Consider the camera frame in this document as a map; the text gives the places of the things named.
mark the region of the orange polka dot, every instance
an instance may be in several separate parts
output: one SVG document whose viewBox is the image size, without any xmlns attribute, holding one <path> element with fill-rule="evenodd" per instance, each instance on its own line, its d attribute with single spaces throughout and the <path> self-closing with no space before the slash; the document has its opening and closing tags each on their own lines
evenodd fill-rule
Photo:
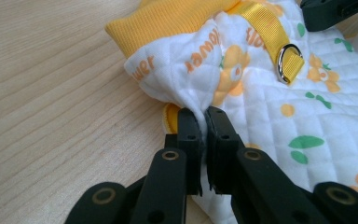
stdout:
<svg viewBox="0 0 358 224">
<path fill-rule="evenodd" d="M 281 112 L 286 117 L 292 117 L 295 114 L 295 107 L 292 105 L 282 105 Z"/>
</svg>

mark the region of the yellow fabric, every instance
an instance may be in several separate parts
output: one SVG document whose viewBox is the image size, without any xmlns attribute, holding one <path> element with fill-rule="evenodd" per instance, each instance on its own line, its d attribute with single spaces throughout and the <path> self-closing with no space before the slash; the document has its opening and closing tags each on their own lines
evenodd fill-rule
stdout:
<svg viewBox="0 0 358 224">
<path fill-rule="evenodd" d="M 156 39 L 197 32 L 211 16 L 240 0 L 143 0 L 128 18 L 110 21 L 105 30 L 129 58 Z"/>
<path fill-rule="evenodd" d="M 178 114 L 180 107 L 166 104 L 163 109 L 163 125 L 167 133 L 178 133 Z"/>
<path fill-rule="evenodd" d="M 278 18 L 261 4 L 241 2 L 232 8 L 228 14 L 243 16 L 260 34 L 268 54 L 274 64 L 277 64 L 282 47 L 290 43 Z M 304 60 L 295 49 L 288 49 L 283 55 L 283 73 L 289 84 L 296 78 Z"/>
</svg>

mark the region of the yellow cloth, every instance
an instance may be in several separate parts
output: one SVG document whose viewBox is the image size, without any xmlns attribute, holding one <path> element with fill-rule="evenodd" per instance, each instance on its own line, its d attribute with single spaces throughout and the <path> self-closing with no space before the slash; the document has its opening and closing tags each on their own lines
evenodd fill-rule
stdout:
<svg viewBox="0 0 358 224">
<path fill-rule="evenodd" d="M 178 133 L 178 114 L 180 107 L 174 104 L 166 104 L 163 109 L 162 123 L 166 133 Z"/>
<path fill-rule="evenodd" d="M 156 39 L 197 32 L 218 11 L 227 11 L 240 0 L 143 0 L 129 17 L 110 21 L 105 30 L 129 58 Z"/>
</svg>

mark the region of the green leaf print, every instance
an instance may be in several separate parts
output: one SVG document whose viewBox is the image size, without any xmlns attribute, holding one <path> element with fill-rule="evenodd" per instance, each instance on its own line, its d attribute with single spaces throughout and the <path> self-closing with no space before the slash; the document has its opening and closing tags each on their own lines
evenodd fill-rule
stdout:
<svg viewBox="0 0 358 224">
<path fill-rule="evenodd" d="M 223 67 L 223 61 L 224 61 L 224 60 L 225 60 L 225 56 L 222 56 L 222 61 L 220 62 L 220 68 L 222 68 L 222 69 L 224 68 L 224 67 Z"/>
<path fill-rule="evenodd" d="M 344 39 L 336 38 L 334 40 L 334 43 L 335 44 L 343 43 L 348 52 L 353 52 L 352 44 Z"/>
<path fill-rule="evenodd" d="M 290 155 L 292 156 L 293 160 L 297 161 L 298 163 L 308 164 L 308 158 L 302 152 L 292 151 Z"/>
<path fill-rule="evenodd" d="M 315 98 L 315 95 L 312 94 L 312 92 L 310 92 L 310 91 L 308 91 L 307 93 L 305 93 L 305 96 L 306 96 L 307 98 L 310 98 L 310 99 Z"/>
<path fill-rule="evenodd" d="M 300 34 L 300 36 L 303 37 L 304 34 L 305 34 L 305 26 L 304 26 L 304 24 L 303 24 L 303 23 L 299 23 L 299 24 L 297 25 L 297 30 L 298 30 L 298 33 Z"/>
<path fill-rule="evenodd" d="M 332 107 L 332 106 L 331 106 L 331 103 L 325 101 L 325 99 L 324 99 L 322 96 L 317 95 L 317 96 L 316 96 L 316 100 L 322 102 L 322 103 L 324 104 L 324 106 L 327 107 L 328 109 L 331 109 L 331 107 Z"/>
<path fill-rule="evenodd" d="M 324 140 L 315 136 L 302 135 L 299 136 L 290 142 L 289 147 L 292 148 L 310 148 L 310 147 L 318 147 L 324 144 Z"/>
<path fill-rule="evenodd" d="M 324 69 L 330 71 L 331 68 L 328 67 L 329 63 L 324 63 Z"/>
</svg>

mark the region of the black plastic part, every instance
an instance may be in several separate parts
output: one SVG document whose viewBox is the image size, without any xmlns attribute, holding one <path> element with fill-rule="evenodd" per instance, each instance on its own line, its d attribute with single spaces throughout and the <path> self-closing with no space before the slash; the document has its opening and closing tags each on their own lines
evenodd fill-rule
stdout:
<svg viewBox="0 0 358 224">
<path fill-rule="evenodd" d="M 235 172 L 233 164 L 240 137 L 234 130 L 227 114 L 210 106 L 205 114 L 208 123 L 207 172 L 208 181 L 216 193 L 231 194 Z"/>
<path fill-rule="evenodd" d="M 252 201 L 243 191 L 241 184 L 236 185 L 231 195 L 231 208 L 237 222 L 240 224 L 260 223 L 260 217 L 252 204 Z"/>
<path fill-rule="evenodd" d="M 313 197 L 331 223 L 358 223 L 358 192 L 354 189 L 325 182 L 315 186 Z"/>
<path fill-rule="evenodd" d="M 140 178 L 133 184 L 129 185 L 126 188 L 126 202 L 125 208 L 127 209 L 126 214 L 128 214 L 129 218 L 126 218 L 127 222 L 130 221 L 130 217 L 132 217 L 133 210 L 138 202 L 139 194 L 141 193 L 142 187 L 144 186 L 146 176 Z"/>
<path fill-rule="evenodd" d="M 130 223 L 184 223 L 186 154 L 177 148 L 156 153 Z"/>
<path fill-rule="evenodd" d="M 66 224 L 111 224 L 128 222 L 126 190 L 117 183 L 104 182 L 88 189 L 72 208 Z"/>
<path fill-rule="evenodd" d="M 303 0 L 300 6 L 310 32 L 325 30 L 358 13 L 358 0 Z"/>
<path fill-rule="evenodd" d="M 201 139 L 200 127 L 193 112 L 187 108 L 179 110 L 177 148 L 187 155 L 187 194 L 201 195 Z"/>
<path fill-rule="evenodd" d="M 233 197 L 238 201 L 249 199 L 260 223 L 328 223 L 265 152 L 241 148 L 237 151 L 237 160 L 236 174 L 242 189 L 234 191 Z M 239 213 L 247 211 L 234 212 L 236 217 L 245 217 Z"/>
</svg>

